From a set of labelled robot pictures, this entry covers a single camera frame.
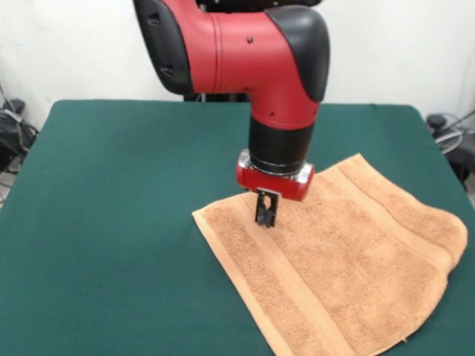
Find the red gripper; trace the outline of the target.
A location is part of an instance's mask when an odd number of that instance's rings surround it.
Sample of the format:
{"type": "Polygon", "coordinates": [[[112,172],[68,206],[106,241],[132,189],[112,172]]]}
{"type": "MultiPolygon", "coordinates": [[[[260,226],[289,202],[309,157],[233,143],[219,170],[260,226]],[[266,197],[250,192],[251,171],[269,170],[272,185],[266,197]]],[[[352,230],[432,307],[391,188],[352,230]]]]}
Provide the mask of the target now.
{"type": "Polygon", "coordinates": [[[241,188],[259,191],[255,222],[258,225],[265,225],[267,228],[275,226],[279,203],[278,195],[287,200],[302,201],[307,195],[314,175],[314,165],[307,162],[296,174],[289,176],[271,175],[259,171],[251,164],[251,156],[247,148],[240,152],[237,159],[237,183],[241,188]],[[278,195],[266,195],[264,191],[278,195]]]}

